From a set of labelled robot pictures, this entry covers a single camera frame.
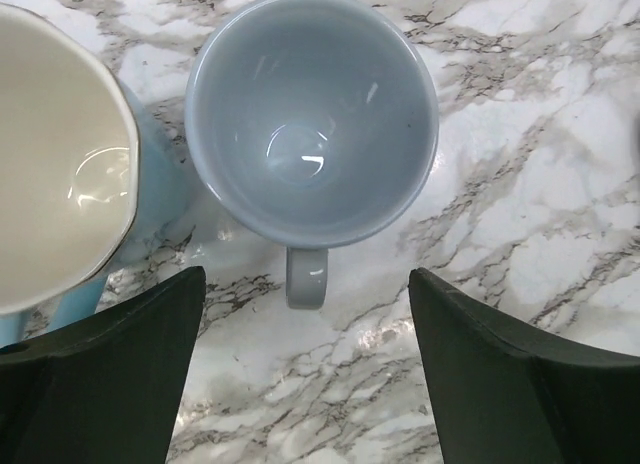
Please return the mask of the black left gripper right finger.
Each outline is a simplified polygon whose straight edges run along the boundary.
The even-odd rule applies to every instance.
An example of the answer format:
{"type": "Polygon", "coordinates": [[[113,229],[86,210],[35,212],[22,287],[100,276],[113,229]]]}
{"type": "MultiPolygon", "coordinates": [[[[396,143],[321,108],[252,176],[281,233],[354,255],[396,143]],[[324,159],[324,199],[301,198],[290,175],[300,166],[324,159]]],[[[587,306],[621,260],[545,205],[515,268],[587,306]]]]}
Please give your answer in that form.
{"type": "Polygon", "coordinates": [[[638,462],[638,357],[540,330],[424,268],[408,289],[445,462],[638,462]]]}

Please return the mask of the grey blue mug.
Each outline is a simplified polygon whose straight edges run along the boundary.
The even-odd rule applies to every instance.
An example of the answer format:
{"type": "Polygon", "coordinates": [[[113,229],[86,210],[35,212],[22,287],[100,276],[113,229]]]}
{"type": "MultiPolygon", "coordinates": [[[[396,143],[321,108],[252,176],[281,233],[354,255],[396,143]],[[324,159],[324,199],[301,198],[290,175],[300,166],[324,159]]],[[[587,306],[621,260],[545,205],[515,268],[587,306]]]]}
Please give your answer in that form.
{"type": "Polygon", "coordinates": [[[328,253],[415,201],[439,108],[416,48],[356,0],[255,0],[199,50],[184,107],[203,184],[242,225],[286,248],[286,301],[325,300],[328,253]]]}

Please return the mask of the light blue white mug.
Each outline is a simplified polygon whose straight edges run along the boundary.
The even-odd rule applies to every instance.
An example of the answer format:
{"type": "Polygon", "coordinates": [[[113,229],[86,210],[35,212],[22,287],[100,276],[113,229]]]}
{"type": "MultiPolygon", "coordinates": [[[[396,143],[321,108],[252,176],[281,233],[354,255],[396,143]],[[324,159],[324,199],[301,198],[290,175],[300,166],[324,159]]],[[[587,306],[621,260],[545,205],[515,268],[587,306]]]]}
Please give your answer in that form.
{"type": "Polygon", "coordinates": [[[108,276],[184,235],[185,169],[161,124],[93,53],[1,8],[1,342],[32,309],[92,315],[108,276]]]}

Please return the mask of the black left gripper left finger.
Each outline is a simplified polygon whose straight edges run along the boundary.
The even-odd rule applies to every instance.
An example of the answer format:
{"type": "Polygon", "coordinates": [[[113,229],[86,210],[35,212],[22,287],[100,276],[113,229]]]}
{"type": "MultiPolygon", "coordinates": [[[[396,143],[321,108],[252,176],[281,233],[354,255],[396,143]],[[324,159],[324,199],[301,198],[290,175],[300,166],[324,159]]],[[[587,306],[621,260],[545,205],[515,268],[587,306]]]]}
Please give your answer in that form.
{"type": "Polygon", "coordinates": [[[201,267],[2,348],[4,463],[162,463],[198,334],[201,267]]]}

